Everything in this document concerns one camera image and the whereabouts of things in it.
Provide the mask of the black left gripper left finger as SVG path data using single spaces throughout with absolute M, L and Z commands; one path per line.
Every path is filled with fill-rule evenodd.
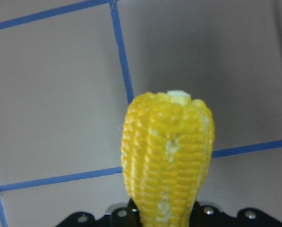
M 111 212 L 111 227 L 140 227 L 139 210 L 132 199 L 126 206 L 118 207 Z

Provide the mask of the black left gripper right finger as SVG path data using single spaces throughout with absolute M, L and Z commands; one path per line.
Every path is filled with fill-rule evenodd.
M 190 227 L 221 227 L 222 225 L 222 214 L 215 206 L 195 202 L 190 213 Z

